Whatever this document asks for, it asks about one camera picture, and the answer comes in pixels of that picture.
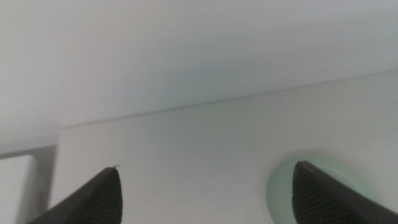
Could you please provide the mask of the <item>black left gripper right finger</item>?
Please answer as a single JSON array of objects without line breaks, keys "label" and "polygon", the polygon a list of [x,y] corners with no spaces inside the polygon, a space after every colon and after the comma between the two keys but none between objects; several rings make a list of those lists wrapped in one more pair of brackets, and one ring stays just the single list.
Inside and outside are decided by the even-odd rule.
[{"label": "black left gripper right finger", "polygon": [[397,224],[397,213],[355,192],[307,161],[294,167],[292,208],[297,223]]}]

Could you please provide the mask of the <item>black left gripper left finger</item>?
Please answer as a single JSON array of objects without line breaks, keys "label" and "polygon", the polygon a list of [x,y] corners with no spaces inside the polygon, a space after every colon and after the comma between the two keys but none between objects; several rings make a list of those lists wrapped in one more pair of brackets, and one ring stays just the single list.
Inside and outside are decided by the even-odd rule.
[{"label": "black left gripper left finger", "polygon": [[119,172],[107,167],[29,224],[121,224],[122,217]]}]

